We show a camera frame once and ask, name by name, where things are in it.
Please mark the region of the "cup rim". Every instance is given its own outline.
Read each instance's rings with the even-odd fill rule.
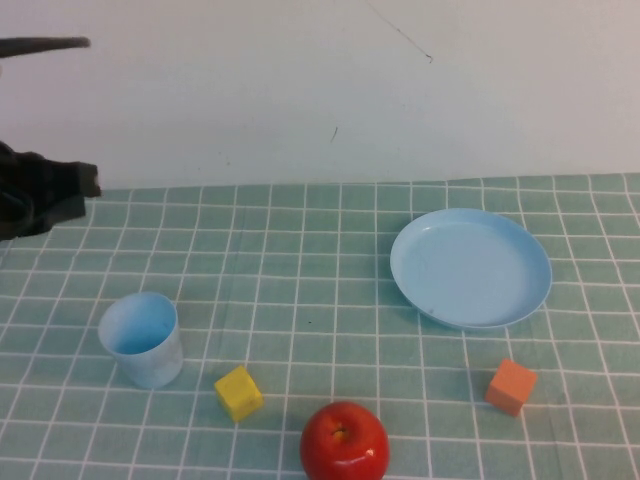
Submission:
[[[120,353],[120,352],[116,352],[115,350],[113,350],[110,347],[108,347],[105,344],[104,340],[102,339],[102,331],[103,331],[103,325],[104,325],[103,324],[103,320],[105,319],[105,317],[109,314],[109,312],[112,309],[115,309],[116,307],[121,306],[121,304],[123,302],[125,302],[127,300],[134,299],[136,297],[155,297],[155,298],[158,298],[158,299],[163,300],[163,301],[166,300],[166,303],[171,305],[171,312],[173,313],[173,328],[171,329],[171,332],[169,332],[169,334],[166,336],[166,338],[162,342],[160,342],[155,347],[150,348],[149,350],[145,350],[144,352],[138,352],[138,353]],[[129,295],[125,295],[122,298],[119,298],[118,300],[113,302],[111,305],[109,305],[109,308],[107,308],[104,311],[104,313],[100,317],[100,321],[98,322],[98,340],[100,341],[100,344],[102,345],[102,347],[107,352],[109,352],[111,355],[127,357],[127,358],[133,358],[133,357],[137,357],[139,355],[145,355],[147,353],[153,352],[157,348],[160,348],[162,345],[164,345],[165,343],[167,343],[169,341],[169,338],[171,338],[171,335],[173,334],[173,332],[176,331],[177,328],[178,328],[178,310],[176,309],[175,304],[171,301],[171,299],[169,297],[167,297],[166,295],[163,295],[161,293],[158,293],[158,292],[151,292],[151,291],[136,292],[136,293],[131,293]]]

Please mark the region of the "yellow cube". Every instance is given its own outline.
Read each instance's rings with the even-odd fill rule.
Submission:
[[[264,405],[260,390],[243,366],[234,368],[218,380],[215,388],[220,403],[234,422],[239,422]]]

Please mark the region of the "orange cube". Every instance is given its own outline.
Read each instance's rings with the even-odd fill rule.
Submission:
[[[531,395],[537,378],[538,376],[531,370],[505,358],[489,384],[485,400],[509,415],[517,417],[522,405]]]

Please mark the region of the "plate rim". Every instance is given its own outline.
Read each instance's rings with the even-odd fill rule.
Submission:
[[[397,262],[394,262],[394,258],[397,259],[398,257],[398,239],[401,238],[401,236],[407,235],[405,232],[409,229],[409,227],[413,224],[415,224],[416,222],[420,221],[421,219],[424,219],[425,217],[430,217],[434,214],[440,214],[443,215],[445,213],[455,213],[455,212],[473,212],[474,214],[478,214],[481,213],[483,215],[486,215],[488,217],[498,217],[501,219],[501,221],[505,221],[507,224],[510,224],[511,227],[515,227],[516,230],[520,230],[522,232],[524,232],[531,240],[533,240],[533,242],[540,248],[540,250],[543,252],[544,254],[544,258],[546,260],[546,266],[547,269],[549,271],[549,285],[546,288],[546,291],[544,293],[544,295],[542,296],[542,299],[540,300],[539,304],[532,309],[529,313],[527,313],[526,315],[516,318],[515,320],[511,320],[508,322],[504,322],[504,323],[499,323],[499,324],[492,324],[492,325],[460,325],[457,323],[453,323],[453,322],[448,322],[446,320],[442,320],[440,318],[437,318],[433,315],[428,314],[427,312],[425,312],[424,310],[422,310],[420,307],[418,307],[415,303],[413,303],[411,301],[411,299],[409,298],[409,296],[405,293],[405,291],[403,290],[400,282],[398,282],[398,274],[396,272],[396,268],[394,265]],[[428,319],[433,320],[441,325],[445,325],[447,327],[453,327],[453,328],[457,328],[459,330],[491,330],[491,329],[497,329],[497,328],[504,328],[504,327],[508,327],[509,325],[513,325],[515,323],[521,322],[522,320],[525,320],[527,318],[529,318],[531,315],[533,315],[535,312],[537,312],[540,307],[544,304],[544,302],[547,300],[547,297],[549,296],[549,293],[551,293],[551,288],[553,287],[553,268],[551,265],[551,259],[549,258],[549,254],[547,253],[547,251],[544,249],[544,247],[542,246],[542,244],[540,243],[540,241],[531,233],[529,232],[526,228],[524,228],[522,225],[514,222],[513,220],[511,220],[508,217],[505,217],[503,215],[497,214],[497,213],[493,213],[493,212],[487,212],[486,210],[481,210],[478,208],[445,208],[445,209],[441,209],[441,210],[435,210],[433,212],[429,212],[429,213],[425,213],[424,215],[420,215],[419,217],[414,218],[411,222],[409,222],[407,225],[405,225],[402,230],[400,230],[400,232],[396,235],[396,238],[393,240],[393,245],[391,246],[391,252],[389,255],[389,264],[390,264],[390,268],[391,268],[391,276],[393,277],[393,281],[396,284],[396,286],[398,287],[398,289],[400,290],[400,293],[402,293],[402,296],[413,306],[413,308],[415,308],[416,310],[418,310],[420,313],[422,313],[424,316],[426,316]]]

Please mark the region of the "white wall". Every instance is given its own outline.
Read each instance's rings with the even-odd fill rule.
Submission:
[[[2,0],[94,46],[2,61],[0,138],[107,187],[640,170],[637,0],[369,2]]]

